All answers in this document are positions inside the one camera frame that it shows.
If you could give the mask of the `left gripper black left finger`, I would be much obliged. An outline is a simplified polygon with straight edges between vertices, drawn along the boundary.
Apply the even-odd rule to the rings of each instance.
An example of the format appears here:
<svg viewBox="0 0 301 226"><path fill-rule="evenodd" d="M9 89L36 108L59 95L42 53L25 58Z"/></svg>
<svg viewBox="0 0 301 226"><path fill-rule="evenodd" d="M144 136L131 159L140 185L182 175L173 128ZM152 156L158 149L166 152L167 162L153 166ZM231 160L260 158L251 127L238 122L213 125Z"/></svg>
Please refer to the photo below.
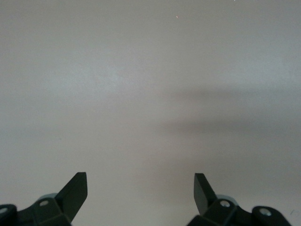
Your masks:
<svg viewBox="0 0 301 226"><path fill-rule="evenodd" d="M87 174L76 173L58 192L40 197L24 210L13 204L0 206L2 226L70 226L87 198Z"/></svg>

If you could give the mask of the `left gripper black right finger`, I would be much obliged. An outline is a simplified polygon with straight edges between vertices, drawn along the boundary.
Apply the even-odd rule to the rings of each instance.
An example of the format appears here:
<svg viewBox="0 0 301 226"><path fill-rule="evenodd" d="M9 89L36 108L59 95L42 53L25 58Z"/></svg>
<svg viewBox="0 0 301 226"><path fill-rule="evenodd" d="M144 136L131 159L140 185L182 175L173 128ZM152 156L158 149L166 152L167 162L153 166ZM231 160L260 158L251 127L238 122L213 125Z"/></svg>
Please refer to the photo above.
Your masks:
<svg viewBox="0 0 301 226"><path fill-rule="evenodd" d="M189 226L289 226L278 210L255 206L243 210L230 197L217 196L203 173L194 176L194 200L199 211Z"/></svg>

